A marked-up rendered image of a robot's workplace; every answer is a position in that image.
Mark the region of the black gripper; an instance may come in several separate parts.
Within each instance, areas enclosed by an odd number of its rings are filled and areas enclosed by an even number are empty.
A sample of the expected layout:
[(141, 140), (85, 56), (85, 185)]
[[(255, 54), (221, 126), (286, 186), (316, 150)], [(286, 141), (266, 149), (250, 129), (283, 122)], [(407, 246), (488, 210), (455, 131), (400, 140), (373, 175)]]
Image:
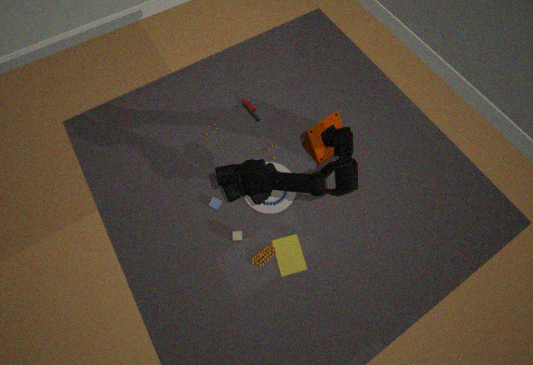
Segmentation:
[[(268, 163), (266, 164), (266, 167), (271, 170), (272, 172), (277, 172), (276, 168), (274, 167), (274, 165), (272, 163)], [(228, 184), (228, 185), (224, 185), (222, 186), (223, 187), (223, 190), (225, 192), (225, 194), (227, 195), (227, 198), (229, 200), (229, 202), (233, 202), (233, 201), (236, 201), (237, 199), (239, 199), (241, 196), (240, 194), (244, 197), (246, 196), (246, 194), (239, 190), (239, 192), (237, 191), (238, 190), (238, 186), (235, 186), (235, 184)]]

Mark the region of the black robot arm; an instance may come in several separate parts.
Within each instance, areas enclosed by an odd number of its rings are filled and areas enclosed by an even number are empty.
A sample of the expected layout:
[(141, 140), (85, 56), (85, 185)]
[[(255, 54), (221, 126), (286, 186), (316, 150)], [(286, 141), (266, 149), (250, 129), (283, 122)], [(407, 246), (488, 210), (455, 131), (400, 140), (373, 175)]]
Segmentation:
[[(265, 160), (246, 160), (243, 164), (215, 167), (219, 186), (237, 183), (238, 190), (260, 205), (272, 190), (310, 193), (312, 196), (330, 194), (340, 197), (358, 189), (358, 163), (353, 154), (353, 133), (350, 127), (336, 129), (334, 125), (321, 133), (326, 148), (334, 147), (334, 162), (329, 162), (321, 171), (312, 174), (272, 172)], [(336, 188), (328, 189), (325, 178), (335, 171)]]

